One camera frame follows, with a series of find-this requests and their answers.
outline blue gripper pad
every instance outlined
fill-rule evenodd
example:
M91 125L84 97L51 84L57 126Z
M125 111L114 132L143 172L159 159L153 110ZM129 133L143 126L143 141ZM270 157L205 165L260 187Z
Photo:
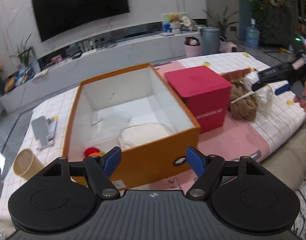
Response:
M104 164L101 165L101 168L108 178L111 177L113 172L117 169L121 163L121 159L122 151L120 147L114 147L112 150L106 153L106 155L101 157L101 161L103 162L104 160Z
M203 158L205 158L205 155L197 149L193 147L188 147L186 149L186 161L198 177L200 177L206 169L203 164Z

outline marble wall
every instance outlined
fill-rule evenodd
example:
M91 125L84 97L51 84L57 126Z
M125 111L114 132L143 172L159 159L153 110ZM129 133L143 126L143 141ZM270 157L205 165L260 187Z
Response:
M137 24L161 21L161 14L188 12L192 18L206 18L206 0L129 0L130 13L98 20L41 42L31 0L0 0L0 61L4 77L16 71L17 59L10 58L23 37L31 33L30 44L37 57L83 38Z

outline pink trash bin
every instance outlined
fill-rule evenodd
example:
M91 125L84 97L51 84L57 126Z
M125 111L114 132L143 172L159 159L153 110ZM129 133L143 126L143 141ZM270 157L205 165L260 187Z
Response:
M186 57L199 57L202 54L202 46L189 46L184 45L186 51Z

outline brown yarn bundle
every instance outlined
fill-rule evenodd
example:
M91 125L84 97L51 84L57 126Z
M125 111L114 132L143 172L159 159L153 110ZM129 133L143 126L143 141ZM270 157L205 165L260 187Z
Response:
M248 92L242 82L234 82L232 85L233 87L230 94L230 102ZM229 104L229 110L231 111L233 118L254 121L256 112L258 110L256 95L253 94L246 98L240 99L233 104Z

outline beige cup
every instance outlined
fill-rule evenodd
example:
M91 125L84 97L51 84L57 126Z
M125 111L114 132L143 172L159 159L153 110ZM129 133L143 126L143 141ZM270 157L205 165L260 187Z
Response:
M24 149L19 152L13 163L14 173L26 180L31 179L43 168L43 164L40 163L30 149Z

